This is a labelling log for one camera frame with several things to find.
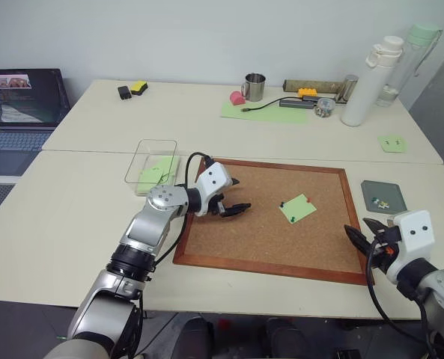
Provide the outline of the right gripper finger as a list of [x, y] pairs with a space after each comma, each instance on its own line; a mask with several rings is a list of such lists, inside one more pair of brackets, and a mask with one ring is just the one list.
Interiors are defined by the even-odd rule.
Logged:
[[366, 239], [366, 237], [359, 229], [345, 224], [344, 231], [347, 234], [348, 239], [358, 252], [363, 254], [366, 258], [373, 254], [371, 243]]
[[375, 236], [384, 236], [388, 227], [373, 218], [363, 218], [363, 221]]

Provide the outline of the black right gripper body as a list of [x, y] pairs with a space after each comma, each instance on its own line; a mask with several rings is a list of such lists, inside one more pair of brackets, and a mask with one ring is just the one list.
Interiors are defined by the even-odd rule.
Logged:
[[372, 256], [371, 267], [379, 269], [386, 274], [399, 254], [400, 230], [396, 226], [388, 227], [381, 224], [374, 230], [374, 241], [377, 244]]

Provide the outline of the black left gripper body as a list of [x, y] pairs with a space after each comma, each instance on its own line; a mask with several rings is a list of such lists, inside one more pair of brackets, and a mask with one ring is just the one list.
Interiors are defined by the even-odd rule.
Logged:
[[210, 199], [207, 209], [212, 215], [219, 215], [221, 217], [228, 216], [227, 209], [222, 202], [224, 198], [224, 194], [215, 194]]

